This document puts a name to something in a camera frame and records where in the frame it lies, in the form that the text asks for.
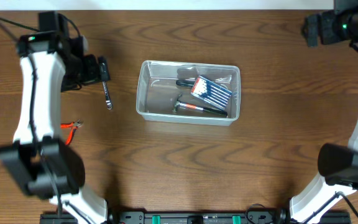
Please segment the precision screwdriver set case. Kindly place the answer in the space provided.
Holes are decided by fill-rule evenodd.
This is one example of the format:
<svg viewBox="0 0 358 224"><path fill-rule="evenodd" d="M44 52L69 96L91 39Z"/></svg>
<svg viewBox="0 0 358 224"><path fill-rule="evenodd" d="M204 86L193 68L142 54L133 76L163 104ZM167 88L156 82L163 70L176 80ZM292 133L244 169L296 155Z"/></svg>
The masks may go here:
<svg viewBox="0 0 358 224"><path fill-rule="evenodd" d="M202 76L199 76L195 80L190 93L220 110L226 109L232 96L231 90Z"/></svg>

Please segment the small claw hammer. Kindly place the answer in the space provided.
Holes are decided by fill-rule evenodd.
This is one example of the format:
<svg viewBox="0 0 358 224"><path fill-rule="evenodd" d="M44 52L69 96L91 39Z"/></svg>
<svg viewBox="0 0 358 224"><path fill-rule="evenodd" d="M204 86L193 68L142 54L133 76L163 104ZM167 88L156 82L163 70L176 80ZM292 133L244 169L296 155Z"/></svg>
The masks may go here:
<svg viewBox="0 0 358 224"><path fill-rule="evenodd" d="M172 113L183 116L204 116L214 118L228 118L228 112L213 106L205 106L186 102L181 99L179 94L172 99Z"/></svg>

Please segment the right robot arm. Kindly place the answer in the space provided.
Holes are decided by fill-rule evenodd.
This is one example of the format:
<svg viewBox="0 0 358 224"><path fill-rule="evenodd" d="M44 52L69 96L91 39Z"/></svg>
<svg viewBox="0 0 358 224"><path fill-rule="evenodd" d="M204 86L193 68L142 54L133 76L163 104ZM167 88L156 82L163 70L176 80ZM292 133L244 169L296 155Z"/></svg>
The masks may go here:
<svg viewBox="0 0 358 224"><path fill-rule="evenodd" d="M334 8L305 18L302 35L309 47L344 41L358 53L358 0L335 1ZM358 119L346 146L324 144L318 173L289 201L289 223L319 223L338 201L358 191Z"/></svg>

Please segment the black handled screwdriver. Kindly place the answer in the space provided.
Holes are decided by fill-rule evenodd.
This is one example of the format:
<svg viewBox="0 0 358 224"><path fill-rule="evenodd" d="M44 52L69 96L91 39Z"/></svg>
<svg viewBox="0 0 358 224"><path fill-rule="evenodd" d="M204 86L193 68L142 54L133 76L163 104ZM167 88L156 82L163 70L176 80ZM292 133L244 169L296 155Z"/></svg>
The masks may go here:
<svg viewBox="0 0 358 224"><path fill-rule="evenodd" d="M195 84L195 81L194 80L177 80L175 83L177 86L193 87Z"/></svg>

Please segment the silver ring wrench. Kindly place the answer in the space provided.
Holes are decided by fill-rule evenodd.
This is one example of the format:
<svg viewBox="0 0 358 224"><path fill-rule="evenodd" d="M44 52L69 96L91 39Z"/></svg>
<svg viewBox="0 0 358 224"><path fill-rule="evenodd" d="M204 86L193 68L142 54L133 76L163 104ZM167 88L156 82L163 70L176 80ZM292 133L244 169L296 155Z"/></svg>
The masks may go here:
<svg viewBox="0 0 358 224"><path fill-rule="evenodd" d="M102 84L103 84L103 89L104 89L104 95L105 95L105 101L106 101L107 109L112 110L113 109L113 104L112 104L112 101L110 99L107 83L102 82Z"/></svg>

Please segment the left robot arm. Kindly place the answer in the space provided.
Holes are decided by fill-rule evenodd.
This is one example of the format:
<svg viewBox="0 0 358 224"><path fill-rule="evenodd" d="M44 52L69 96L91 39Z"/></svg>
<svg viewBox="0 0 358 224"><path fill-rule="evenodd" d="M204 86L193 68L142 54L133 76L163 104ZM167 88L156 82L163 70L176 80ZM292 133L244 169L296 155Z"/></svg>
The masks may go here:
<svg viewBox="0 0 358 224"><path fill-rule="evenodd" d="M41 223L112 223L107 201L86 185L81 157L62 139L61 94L110 79L106 59L88 54L85 36L70 37L71 27L63 14L41 12L38 28L16 40L21 114L0 160L25 195L57 206Z"/></svg>

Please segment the red handled pliers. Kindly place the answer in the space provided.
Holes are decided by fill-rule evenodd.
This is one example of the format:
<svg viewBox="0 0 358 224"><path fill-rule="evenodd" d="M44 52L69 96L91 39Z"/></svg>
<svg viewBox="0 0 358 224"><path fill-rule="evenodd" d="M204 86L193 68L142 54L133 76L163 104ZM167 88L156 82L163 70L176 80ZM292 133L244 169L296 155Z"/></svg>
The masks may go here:
<svg viewBox="0 0 358 224"><path fill-rule="evenodd" d="M70 129L69 135L65 141L65 144L69 146L74 138L76 130L83 124L81 120L77 120L71 123L63 123L60 125L61 129Z"/></svg>

